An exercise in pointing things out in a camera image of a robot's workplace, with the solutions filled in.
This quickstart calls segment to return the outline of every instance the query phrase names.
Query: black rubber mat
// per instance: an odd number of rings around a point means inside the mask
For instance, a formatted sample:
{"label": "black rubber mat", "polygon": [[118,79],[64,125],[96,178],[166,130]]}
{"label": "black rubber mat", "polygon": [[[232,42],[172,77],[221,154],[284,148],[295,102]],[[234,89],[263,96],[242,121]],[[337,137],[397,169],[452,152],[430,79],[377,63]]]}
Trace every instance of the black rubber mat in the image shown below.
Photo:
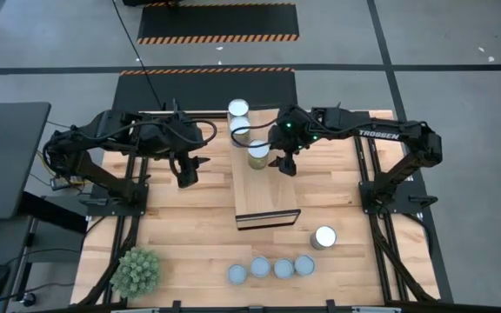
{"label": "black rubber mat", "polygon": [[[174,97],[182,110],[227,110],[228,103],[237,98],[256,109],[297,102],[295,73],[287,67],[167,69],[148,70],[148,74],[168,110]],[[113,108],[159,110],[142,70],[121,73]]]}
{"label": "black rubber mat", "polygon": [[138,30],[140,44],[279,42],[298,39],[292,3],[148,4]]}

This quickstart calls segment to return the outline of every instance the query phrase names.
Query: orange striped tape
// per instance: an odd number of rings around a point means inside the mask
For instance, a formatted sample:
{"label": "orange striped tape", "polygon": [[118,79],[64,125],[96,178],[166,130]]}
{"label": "orange striped tape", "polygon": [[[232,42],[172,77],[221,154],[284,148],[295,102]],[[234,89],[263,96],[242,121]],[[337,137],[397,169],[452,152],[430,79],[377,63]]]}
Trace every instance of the orange striped tape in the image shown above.
{"label": "orange striped tape", "polygon": [[[207,3],[207,4],[179,4],[180,7],[206,7],[206,6],[241,6],[241,5],[295,5],[294,3]],[[164,7],[165,2],[145,4],[144,8]]]}
{"label": "orange striped tape", "polygon": [[198,73],[241,73],[241,72],[265,72],[265,71],[291,71],[295,70],[288,67],[268,67],[268,68],[220,68],[220,69],[170,69],[170,70],[124,70],[120,76],[123,75],[157,75],[157,74],[198,74]]}
{"label": "orange striped tape", "polygon": [[256,43],[297,41],[297,34],[271,35],[215,35],[215,36],[180,36],[180,37],[146,37],[138,38],[138,44],[168,43]]}

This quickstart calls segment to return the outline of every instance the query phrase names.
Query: gray floor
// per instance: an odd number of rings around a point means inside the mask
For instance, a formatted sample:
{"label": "gray floor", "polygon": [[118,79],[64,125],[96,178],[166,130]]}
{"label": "gray floor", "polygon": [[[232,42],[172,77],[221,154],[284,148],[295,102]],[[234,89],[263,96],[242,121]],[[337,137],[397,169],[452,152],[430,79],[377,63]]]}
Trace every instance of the gray floor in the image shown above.
{"label": "gray floor", "polygon": [[[136,35],[140,8],[121,14]],[[247,2],[187,0],[193,2]],[[138,46],[147,65],[369,63],[382,59],[365,0],[296,0],[296,43]],[[501,63],[501,0],[376,0],[394,64]],[[0,13],[0,68],[136,66],[110,0],[7,0]],[[48,101],[50,120],[84,124],[111,107],[117,74],[0,76],[0,102]],[[298,71],[304,107],[393,109],[383,72]],[[501,305],[501,72],[399,72],[410,119],[444,140],[444,162],[424,170],[445,265],[457,303]],[[43,140],[54,130],[48,125]],[[95,152],[101,160],[101,151]],[[49,179],[36,160],[32,173]],[[27,190],[50,190],[36,180]],[[67,283],[76,268],[43,265],[30,285]],[[63,307],[70,289],[40,292],[41,308]]]}

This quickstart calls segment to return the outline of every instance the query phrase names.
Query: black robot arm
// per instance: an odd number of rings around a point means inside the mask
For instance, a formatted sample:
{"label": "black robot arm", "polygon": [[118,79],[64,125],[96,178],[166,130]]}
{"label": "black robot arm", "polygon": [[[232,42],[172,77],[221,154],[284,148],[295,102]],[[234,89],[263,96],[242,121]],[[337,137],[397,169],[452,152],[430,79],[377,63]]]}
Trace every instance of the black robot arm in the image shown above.
{"label": "black robot arm", "polygon": [[269,132],[271,149],[283,150],[270,166],[295,176],[297,166],[293,154],[309,149],[322,138],[346,139],[353,136],[386,139],[405,143],[410,152],[391,170],[380,173],[374,181],[373,196],[388,203],[397,186],[421,167],[442,162],[442,140],[425,122],[400,122],[370,117],[368,112],[351,112],[332,108],[313,108],[307,112],[296,105],[280,109],[277,124]]}
{"label": "black robot arm", "polygon": [[[197,123],[210,124],[214,134],[203,140]],[[189,152],[204,147],[215,135],[213,123],[192,120],[182,111],[157,119],[149,114],[106,110],[85,126],[73,125],[68,131],[56,131],[43,147],[43,158],[59,176],[81,176],[108,190],[110,196],[132,202],[137,200],[136,184],[94,164],[88,150],[102,148],[135,157],[169,159],[179,188],[185,188],[198,181],[197,168],[208,161],[197,156],[190,158]]]}

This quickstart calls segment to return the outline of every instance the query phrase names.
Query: small potted plant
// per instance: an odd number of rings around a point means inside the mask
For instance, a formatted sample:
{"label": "small potted plant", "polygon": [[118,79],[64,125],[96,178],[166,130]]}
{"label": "small potted plant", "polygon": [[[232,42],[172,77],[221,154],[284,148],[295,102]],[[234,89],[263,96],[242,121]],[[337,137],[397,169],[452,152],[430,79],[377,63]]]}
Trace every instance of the small potted plant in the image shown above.
{"label": "small potted plant", "polygon": [[133,248],[119,259],[119,267],[111,278],[113,291],[134,299],[154,291],[159,279],[159,259],[152,250]]}

